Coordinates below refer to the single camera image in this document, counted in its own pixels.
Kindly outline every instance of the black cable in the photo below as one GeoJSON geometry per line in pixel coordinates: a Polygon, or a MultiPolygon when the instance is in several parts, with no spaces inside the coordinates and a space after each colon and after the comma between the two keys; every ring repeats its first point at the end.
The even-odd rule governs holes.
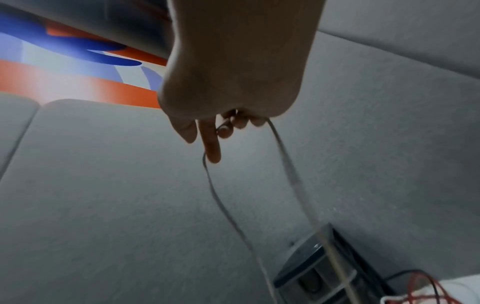
{"type": "Polygon", "coordinates": [[[430,284],[432,285],[432,287],[434,288],[434,292],[435,292],[435,299],[436,299],[436,304],[440,304],[440,294],[439,294],[439,291],[437,290],[437,285],[435,284],[434,281],[432,281],[432,279],[429,278],[429,274],[421,269],[408,269],[408,270],[403,270],[403,271],[400,271],[400,272],[397,272],[397,273],[394,273],[392,275],[389,275],[387,277],[384,278],[384,280],[386,282],[390,281],[390,280],[393,280],[393,279],[396,279],[402,275],[405,275],[405,274],[409,274],[409,273],[415,273],[415,272],[420,272],[420,273],[423,273],[423,274],[426,274],[427,275],[427,278],[430,282],[430,284]]]}

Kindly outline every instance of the string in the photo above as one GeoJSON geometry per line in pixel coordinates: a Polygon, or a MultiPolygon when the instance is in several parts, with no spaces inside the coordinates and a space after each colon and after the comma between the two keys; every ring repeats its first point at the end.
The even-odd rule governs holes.
{"type": "MultiPolygon", "coordinates": [[[[337,252],[335,247],[332,244],[330,244],[329,239],[321,233],[321,225],[317,220],[318,216],[316,215],[315,209],[313,208],[312,204],[310,203],[309,196],[307,195],[307,192],[306,192],[306,190],[303,186],[303,183],[300,179],[300,176],[297,173],[297,170],[295,169],[295,166],[294,166],[289,154],[287,153],[287,149],[285,148],[285,146],[283,144],[283,141],[280,138],[279,133],[277,132],[277,129],[275,128],[275,126],[273,125],[273,123],[271,122],[270,119],[267,119],[266,122],[270,126],[270,128],[273,132],[273,135],[275,136],[276,143],[278,145],[278,149],[279,149],[279,152],[280,152],[280,157],[281,157],[281,160],[282,160],[283,168],[285,170],[285,174],[288,178],[290,186],[293,189],[293,192],[295,194],[295,198],[297,199],[303,213],[307,217],[312,229],[314,230],[317,238],[319,239],[321,245],[323,246],[323,248],[325,250],[325,253],[326,253],[326,256],[330,260],[330,263],[331,263],[335,273],[337,274],[338,278],[340,279],[340,282],[344,286],[346,294],[347,294],[351,304],[361,304],[357,294],[355,293],[354,289],[352,288],[352,286],[350,285],[350,283],[347,279],[347,275],[345,274],[345,271],[343,270],[343,268],[340,264],[340,261],[338,259],[339,253],[337,252]]],[[[221,124],[217,128],[217,130],[224,125],[226,125],[226,123],[221,124]]],[[[265,279],[265,283],[268,287],[268,291],[270,293],[270,296],[271,296],[273,302],[275,304],[278,304],[279,301],[277,300],[277,296],[275,294],[275,289],[272,285],[272,282],[270,281],[270,277],[267,273],[267,269],[265,268],[265,265],[264,265],[262,259],[259,257],[259,255],[255,251],[254,247],[252,246],[251,242],[246,237],[245,233],[240,229],[238,224],[235,222],[234,218],[229,213],[229,211],[227,210],[227,208],[223,204],[222,200],[217,195],[217,192],[215,191],[215,187],[212,183],[212,178],[210,177],[209,169],[207,167],[207,157],[206,157],[205,154],[203,154],[202,162],[203,162],[203,167],[206,171],[206,175],[208,177],[208,183],[210,184],[210,192],[212,194],[212,197],[213,197],[215,203],[217,204],[217,206],[219,207],[221,212],[224,214],[225,218],[228,220],[230,225],[234,228],[234,230],[236,231],[236,233],[238,234],[238,236],[240,237],[242,242],[245,244],[245,246],[248,248],[248,250],[252,254],[253,258],[255,259],[257,265],[259,266],[259,268],[260,268],[260,270],[263,274],[263,277],[265,279]]]]}

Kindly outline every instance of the colorful poster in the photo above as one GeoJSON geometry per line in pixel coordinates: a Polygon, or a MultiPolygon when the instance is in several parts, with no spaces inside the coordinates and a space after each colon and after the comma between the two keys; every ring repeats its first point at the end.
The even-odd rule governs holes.
{"type": "Polygon", "coordinates": [[[166,59],[0,6],[0,91],[158,108],[166,59]]]}

